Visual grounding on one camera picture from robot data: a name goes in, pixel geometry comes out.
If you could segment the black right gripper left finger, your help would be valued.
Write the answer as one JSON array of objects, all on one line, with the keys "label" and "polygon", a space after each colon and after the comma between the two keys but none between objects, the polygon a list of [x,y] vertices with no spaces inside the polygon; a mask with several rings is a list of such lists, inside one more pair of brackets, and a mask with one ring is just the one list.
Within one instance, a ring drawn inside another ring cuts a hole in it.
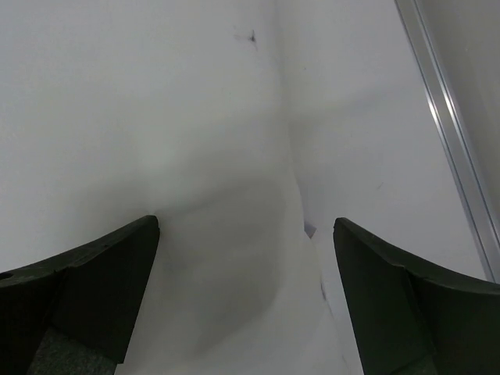
[{"label": "black right gripper left finger", "polygon": [[1,274],[3,374],[113,374],[123,363],[159,243],[143,216]]}]

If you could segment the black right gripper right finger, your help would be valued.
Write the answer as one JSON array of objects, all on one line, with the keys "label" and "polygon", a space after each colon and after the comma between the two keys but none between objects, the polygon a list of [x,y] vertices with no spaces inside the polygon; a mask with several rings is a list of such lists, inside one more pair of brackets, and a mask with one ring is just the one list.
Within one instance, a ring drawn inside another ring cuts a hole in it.
[{"label": "black right gripper right finger", "polygon": [[387,243],[346,218],[334,248],[365,374],[497,374],[499,286]]}]

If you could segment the white pillow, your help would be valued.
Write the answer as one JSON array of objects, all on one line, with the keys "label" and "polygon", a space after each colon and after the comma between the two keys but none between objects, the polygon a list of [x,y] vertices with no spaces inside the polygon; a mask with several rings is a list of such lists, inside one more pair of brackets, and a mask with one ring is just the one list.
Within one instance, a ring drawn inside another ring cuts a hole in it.
[{"label": "white pillow", "polygon": [[141,216],[119,374],[346,374],[304,230],[274,1],[4,1],[1,268]]}]

